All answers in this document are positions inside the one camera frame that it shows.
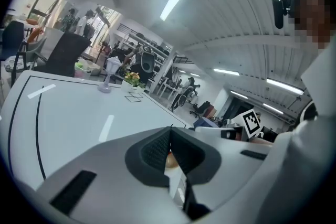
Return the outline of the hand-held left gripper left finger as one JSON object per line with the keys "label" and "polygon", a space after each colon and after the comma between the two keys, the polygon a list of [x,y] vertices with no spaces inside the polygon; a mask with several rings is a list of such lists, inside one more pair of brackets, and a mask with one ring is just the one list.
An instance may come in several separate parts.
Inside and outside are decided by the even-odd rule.
{"label": "hand-held left gripper left finger", "polygon": [[100,143],[50,175],[38,188],[52,223],[187,223],[167,187],[147,186],[127,169],[125,155],[147,130]]}

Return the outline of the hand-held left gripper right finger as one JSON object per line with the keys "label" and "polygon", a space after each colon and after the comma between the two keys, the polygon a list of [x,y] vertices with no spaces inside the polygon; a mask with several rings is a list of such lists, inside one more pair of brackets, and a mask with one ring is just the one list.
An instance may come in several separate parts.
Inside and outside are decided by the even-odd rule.
{"label": "hand-held left gripper right finger", "polygon": [[171,151],[186,177],[184,211],[214,211],[262,165],[271,147],[171,128]]}

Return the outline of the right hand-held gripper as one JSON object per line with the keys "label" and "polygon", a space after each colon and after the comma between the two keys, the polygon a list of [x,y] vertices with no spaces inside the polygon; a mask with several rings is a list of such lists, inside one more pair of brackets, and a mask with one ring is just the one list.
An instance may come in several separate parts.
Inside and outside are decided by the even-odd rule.
{"label": "right hand-held gripper", "polygon": [[245,111],[232,119],[223,120],[222,127],[198,126],[196,132],[215,137],[224,137],[230,140],[272,145],[263,139],[263,126],[254,110]]}

